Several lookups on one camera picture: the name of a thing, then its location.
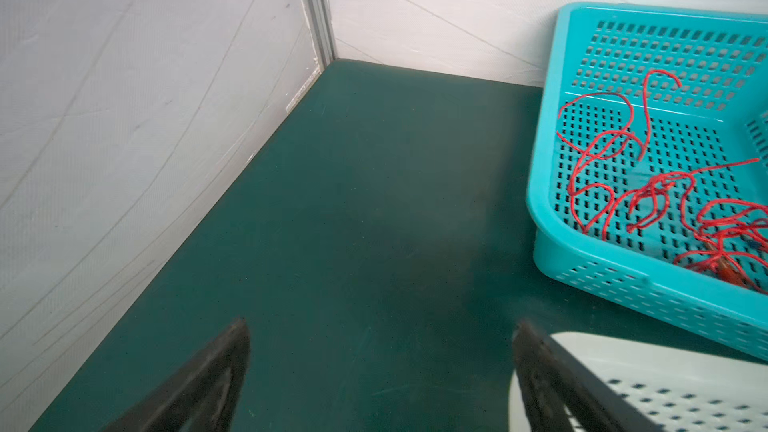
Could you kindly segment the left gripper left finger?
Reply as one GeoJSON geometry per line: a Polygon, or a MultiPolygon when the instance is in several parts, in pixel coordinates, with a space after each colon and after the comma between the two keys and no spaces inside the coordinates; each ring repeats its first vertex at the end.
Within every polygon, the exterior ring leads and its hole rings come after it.
{"type": "Polygon", "coordinates": [[[250,332],[246,321],[239,318],[104,429],[228,431],[248,370],[250,351],[250,332]]]}

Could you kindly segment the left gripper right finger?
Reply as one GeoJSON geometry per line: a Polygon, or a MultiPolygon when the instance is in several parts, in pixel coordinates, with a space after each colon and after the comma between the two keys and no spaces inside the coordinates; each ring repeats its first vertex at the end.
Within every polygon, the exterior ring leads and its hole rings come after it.
{"type": "Polygon", "coordinates": [[[659,431],[549,335],[521,321],[513,335],[515,372],[532,431],[659,431]]]}

